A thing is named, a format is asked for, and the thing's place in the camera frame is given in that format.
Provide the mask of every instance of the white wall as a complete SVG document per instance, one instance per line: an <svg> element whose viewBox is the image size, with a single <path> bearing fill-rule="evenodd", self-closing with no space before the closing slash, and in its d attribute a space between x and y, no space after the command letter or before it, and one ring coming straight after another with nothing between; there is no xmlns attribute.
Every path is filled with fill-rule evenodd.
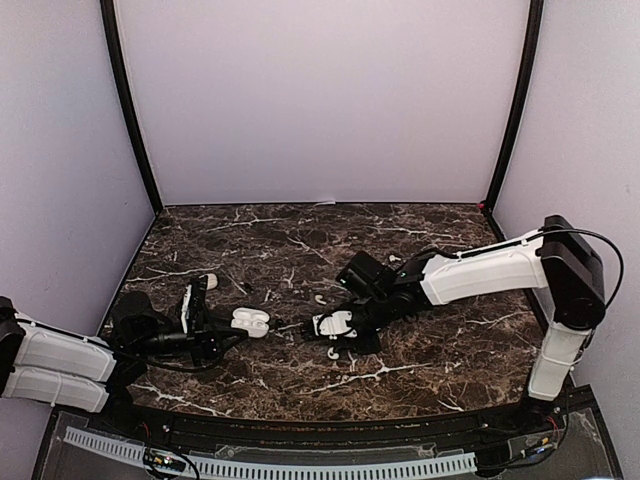
<svg viewBox="0 0 640 480"><path fill-rule="evenodd" d="M482 200L528 5L118 1L164 202Z"/></svg>
<svg viewBox="0 0 640 480"><path fill-rule="evenodd" d="M625 478L640 478L640 3L545 2L520 135L496 216L509 235L552 213L622 249L626 282L575 378L591 383ZM606 262L609 292L615 257Z"/></svg>
<svg viewBox="0 0 640 480"><path fill-rule="evenodd" d="M94 334L153 213L94 0L0 1L0 295ZM0 400L0 477L30 478L49 415Z"/></svg>

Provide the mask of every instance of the white arm segment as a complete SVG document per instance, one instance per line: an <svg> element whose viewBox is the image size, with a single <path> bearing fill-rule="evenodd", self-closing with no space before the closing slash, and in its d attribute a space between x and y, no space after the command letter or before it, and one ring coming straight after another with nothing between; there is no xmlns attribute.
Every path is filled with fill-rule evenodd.
<svg viewBox="0 0 640 480"><path fill-rule="evenodd" d="M580 347L591 330L573 330L551 322L542 349L533 365L529 380L529 396L553 401L560 394L564 379L580 354Z"/></svg>
<svg viewBox="0 0 640 480"><path fill-rule="evenodd" d="M504 290L547 287L547 278L540 257L536 255L536 250L542 247L543 240L538 238L529 243L524 241L537 232L534 230L503 242L521 240L518 245L473 257L450 259L436 255L422 270L424 279L420 285L432 305L444 305L459 298ZM481 252L499 245L501 244L465 253Z"/></svg>
<svg viewBox="0 0 640 480"><path fill-rule="evenodd" d="M459 298L521 288L548 287L547 278L536 250L543 239L522 242L537 233L529 232L503 243L521 243L477 256L449 259L436 255L422 273L421 286L433 305L444 305ZM476 252L490 247L478 248ZM553 401L564 379L580 353L580 347L591 330L573 330L552 322L542 343L542 349L531 372L529 395L539 400Z"/></svg>
<svg viewBox="0 0 640 480"><path fill-rule="evenodd" d="M106 382L111 375L116 361L106 344L101 348L75 336L42 328L23 313L17 313L16 318L32 323L20 323L26 334L14 365L46 368L96 382ZM105 343L99 338L92 337L91 340Z"/></svg>
<svg viewBox="0 0 640 480"><path fill-rule="evenodd" d="M9 375L2 396L6 398L30 398L81 408L87 412L99 412L109 394L105 386L92 380L46 368L16 366Z"/></svg>

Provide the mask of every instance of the dark marble surface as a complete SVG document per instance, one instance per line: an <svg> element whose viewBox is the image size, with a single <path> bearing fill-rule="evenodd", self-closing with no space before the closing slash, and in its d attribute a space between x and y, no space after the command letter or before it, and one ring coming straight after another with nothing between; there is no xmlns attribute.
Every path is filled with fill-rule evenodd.
<svg viewBox="0 0 640 480"><path fill-rule="evenodd" d="M265 310L272 331L230 351L213 371L150 368L129 390L140 405L291 421L391 419L517 401L542 339L519 291L396 322L372 356L332 361L325 344L302 342L298 333L300 322L347 298L333 279L358 250L398 265L429 245L457 251L493 242L472 205L167 208L122 291L143 290L167 312L191 276L216 273L209 306Z"/></svg>

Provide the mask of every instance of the white cable carrier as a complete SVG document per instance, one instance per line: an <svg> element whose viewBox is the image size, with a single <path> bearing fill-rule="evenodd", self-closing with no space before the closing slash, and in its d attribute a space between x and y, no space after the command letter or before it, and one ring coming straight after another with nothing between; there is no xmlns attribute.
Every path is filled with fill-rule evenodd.
<svg viewBox="0 0 640 480"><path fill-rule="evenodd" d="M140 442L118 440L78 428L67 427L64 442L106 458L144 468L145 447ZM477 470L474 453L439 458L370 465L269 465L230 462L198 455L187 455L198 467L202 479L248 480L419 480L445 478ZM195 478L190 466L182 477Z"/></svg>

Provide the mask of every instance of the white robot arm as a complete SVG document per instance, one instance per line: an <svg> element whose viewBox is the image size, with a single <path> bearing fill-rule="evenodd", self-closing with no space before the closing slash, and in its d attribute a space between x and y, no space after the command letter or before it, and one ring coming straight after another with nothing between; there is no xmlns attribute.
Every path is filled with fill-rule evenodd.
<svg viewBox="0 0 640 480"><path fill-rule="evenodd" d="M208 370L224 353L248 339L264 337L269 315L237 308L233 319L215 317L205 305L211 276L194 278L177 310L179 322L153 310L143 292L129 292L112 310L110 343L51 327L18 312L0 297L0 394L99 412L113 394L154 365L181 372ZM189 353L196 366L151 361L148 355Z"/></svg>
<svg viewBox="0 0 640 480"><path fill-rule="evenodd" d="M340 350L375 353L381 348L377 332L394 320L465 297L549 288L555 314L527 395L552 402L606 310L602 261L575 232L552 216L521 237L456 254L429 249L396 270L359 252L337 278L355 298L313 317L303 336L329 339L330 358Z"/></svg>

